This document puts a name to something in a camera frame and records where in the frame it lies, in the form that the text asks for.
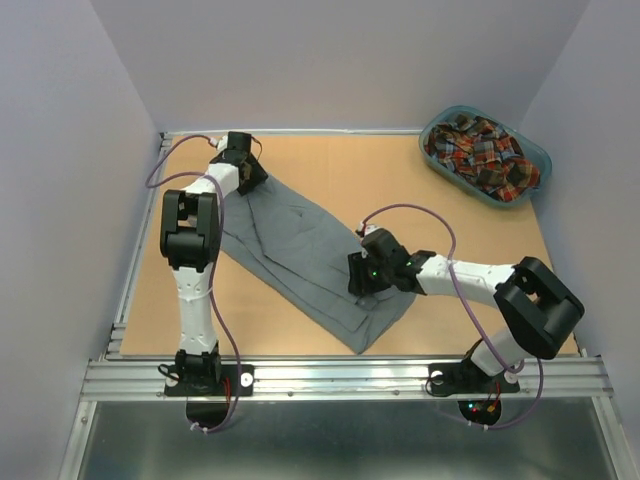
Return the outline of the grey long sleeve shirt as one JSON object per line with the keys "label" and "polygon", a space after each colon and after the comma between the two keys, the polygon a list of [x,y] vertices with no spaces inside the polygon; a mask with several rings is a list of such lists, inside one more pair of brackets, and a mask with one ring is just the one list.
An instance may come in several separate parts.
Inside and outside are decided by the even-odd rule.
{"label": "grey long sleeve shirt", "polygon": [[395,287],[350,294],[347,258],[359,252],[358,240],[331,213],[275,177],[245,195],[225,197],[222,249],[356,354],[415,301]]}

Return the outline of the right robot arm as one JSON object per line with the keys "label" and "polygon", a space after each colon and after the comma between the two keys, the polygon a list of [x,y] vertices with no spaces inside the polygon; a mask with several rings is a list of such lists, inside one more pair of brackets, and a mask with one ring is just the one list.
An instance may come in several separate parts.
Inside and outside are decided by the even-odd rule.
{"label": "right robot arm", "polygon": [[391,287],[419,295],[459,298],[496,308],[506,327],[480,339],[457,364],[433,377],[435,396],[476,393],[528,357],[551,360],[585,313],[582,302],[541,260],[485,265],[433,251],[409,253],[391,232],[374,227],[348,255],[348,290],[358,297]]}

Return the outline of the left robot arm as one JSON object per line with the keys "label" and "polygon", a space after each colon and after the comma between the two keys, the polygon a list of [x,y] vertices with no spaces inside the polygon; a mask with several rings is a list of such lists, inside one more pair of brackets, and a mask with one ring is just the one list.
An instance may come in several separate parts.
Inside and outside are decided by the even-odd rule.
{"label": "left robot arm", "polygon": [[217,155],[207,169],[185,172],[183,175],[194,181],[163,194],[160,252],[176,282],[180,312],[174,363],[159,366],[167,396],[211,396],[230,391],[212,320],[212,276],[221,247],[226,197],[231,193],[245,195],[268,178],[251,151],[254,142],[251,134],[235,131],[211,138],[209,143]]}

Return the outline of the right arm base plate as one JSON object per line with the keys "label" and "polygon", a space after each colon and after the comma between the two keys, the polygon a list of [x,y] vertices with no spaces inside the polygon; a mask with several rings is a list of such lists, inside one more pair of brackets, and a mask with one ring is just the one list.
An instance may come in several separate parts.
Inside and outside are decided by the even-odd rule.
{"label": "right arm base plate", "polygon": [[509,383],[503,374],[487,375],[470,360],[432,363],[428,370],[428,390],[435,397],[520,391],[518,382]]}

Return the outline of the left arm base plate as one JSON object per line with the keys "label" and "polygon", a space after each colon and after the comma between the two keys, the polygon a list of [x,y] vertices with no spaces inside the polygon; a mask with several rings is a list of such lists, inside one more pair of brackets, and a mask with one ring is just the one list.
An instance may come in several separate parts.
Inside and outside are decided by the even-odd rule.
{"label": "left arm base plate", "polygon": [[255,368],[251,364],[241,364],[237,370],[236,364],[223,363],[220,379],[209,377],[186,377],[178,380],[174,365],[161,364],[159,369],[164,376],[163,394],[167,397],[223,397],[223,396],[252,396]]}

